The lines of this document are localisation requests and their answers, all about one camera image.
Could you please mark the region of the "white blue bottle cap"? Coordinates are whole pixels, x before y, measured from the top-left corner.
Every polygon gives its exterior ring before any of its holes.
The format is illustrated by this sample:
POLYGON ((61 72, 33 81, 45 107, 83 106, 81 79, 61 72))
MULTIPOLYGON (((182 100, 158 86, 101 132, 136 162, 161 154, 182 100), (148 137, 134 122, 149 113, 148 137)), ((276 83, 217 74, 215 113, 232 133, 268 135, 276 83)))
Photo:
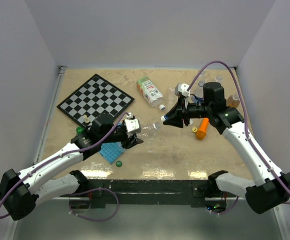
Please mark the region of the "white blue bottle cap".
POLYGON ((163 116, 161 117, 161 121, 164 122, 165 120, 167 120, 167 116, 163 115, 163 116))

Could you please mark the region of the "green bottle cap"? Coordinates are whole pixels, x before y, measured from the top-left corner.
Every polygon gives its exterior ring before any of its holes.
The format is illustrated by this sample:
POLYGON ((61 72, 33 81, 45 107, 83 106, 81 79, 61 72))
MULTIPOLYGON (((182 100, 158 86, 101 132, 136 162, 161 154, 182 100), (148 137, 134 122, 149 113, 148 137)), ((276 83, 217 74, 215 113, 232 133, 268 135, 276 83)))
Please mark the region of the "green bottle cap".
POLYGON ((116 166, 117 167, 121 167, 122 166, 122 162, 120 160, 116 161, 116 166))

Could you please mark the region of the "green plastic bottle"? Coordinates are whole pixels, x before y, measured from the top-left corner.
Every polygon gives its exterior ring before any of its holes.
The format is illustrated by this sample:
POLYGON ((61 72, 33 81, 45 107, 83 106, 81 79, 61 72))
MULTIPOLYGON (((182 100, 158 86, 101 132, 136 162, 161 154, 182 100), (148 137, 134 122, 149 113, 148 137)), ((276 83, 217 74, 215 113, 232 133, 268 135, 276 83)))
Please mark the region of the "green plastic bottle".
POLYGON ((79 135, 79 134, 83 133, 84 131, 85 131, 85 129, 83 127, 79 126, 76 128, 76 135, 79 135))

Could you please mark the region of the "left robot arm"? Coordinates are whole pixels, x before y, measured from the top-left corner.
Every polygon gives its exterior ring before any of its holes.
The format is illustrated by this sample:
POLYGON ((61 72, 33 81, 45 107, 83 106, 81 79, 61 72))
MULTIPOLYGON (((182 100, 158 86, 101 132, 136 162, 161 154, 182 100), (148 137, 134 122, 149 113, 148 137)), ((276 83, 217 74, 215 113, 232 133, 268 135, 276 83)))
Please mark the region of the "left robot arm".
POLYGON ((0 183, 0 209, 4 207, 5 217, 17 221, 53 198, 85 195, 89 182, 79 170, 55 176, 99 152, 102 144, 121 143, 130 149, 143 143, 137 137, 140 132, 140 121, 132 113, 123 113, 117 122, 108 113, 100 114, 55 154, 26 169, 6 171, 0 183))

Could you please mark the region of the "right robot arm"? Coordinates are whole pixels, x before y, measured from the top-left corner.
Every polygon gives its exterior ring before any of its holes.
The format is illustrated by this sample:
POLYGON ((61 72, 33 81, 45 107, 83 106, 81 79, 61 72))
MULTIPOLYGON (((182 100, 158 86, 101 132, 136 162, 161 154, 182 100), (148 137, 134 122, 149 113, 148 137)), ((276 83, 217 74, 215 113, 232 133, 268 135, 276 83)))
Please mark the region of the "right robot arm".
POLYGON ((244 198, 257 214, 287 202, 290 197, 290 172, 283 173, 264 154, 258 143, 250 144, 253 136, 245 127, 245 120, 239 111, 227 106, 221 84, 204 84, 202 103, 189 102, 188 87, 184 83, 177 85, 175 95, 178 101, 167 113, 163 124, 183 128, 189 125, 191 119, 207 118, 210 125, 234 147, 252 176, 252 180, 247 180, 225 170, 215 172, 208 177, 204 195, 210 198, 223 192, 234 194, 244 198))

